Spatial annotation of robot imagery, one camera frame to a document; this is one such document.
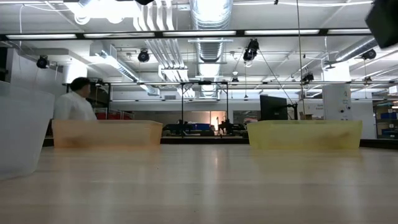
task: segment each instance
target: dark hair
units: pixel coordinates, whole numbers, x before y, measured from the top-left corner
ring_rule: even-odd
[[[79,77],[74,79],[72,83],[70,84],[70,89],[71,91],[78,91],[81,90],[84,86],[87,86],[90,84],[90,80],[88,78],[84,77]]]

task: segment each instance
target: table surface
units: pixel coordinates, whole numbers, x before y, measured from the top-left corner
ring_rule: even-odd
[[[397,223],[398,152],[45,148],[0,182],[0,219],[43,223]]]

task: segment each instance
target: yellow plastic bin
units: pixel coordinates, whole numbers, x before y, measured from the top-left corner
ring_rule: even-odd
[[[55,148],[158,146],[163,124],[155,121],[53,120]]]
[[[357,150],[362,121],[260,121],[248,133],[256,150]]]

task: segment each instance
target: person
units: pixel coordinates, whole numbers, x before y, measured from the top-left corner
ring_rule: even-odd
[[[90,80],[79,77],[70,84],[72,92],[64,94],[55,102],[54,119],[96,120],[91,104],[86,100],[90,95]]]

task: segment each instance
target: computer monitor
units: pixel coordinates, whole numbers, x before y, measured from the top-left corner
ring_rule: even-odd
[[[287,120],[287,100],[273,96],[260,96],[261,120]]]

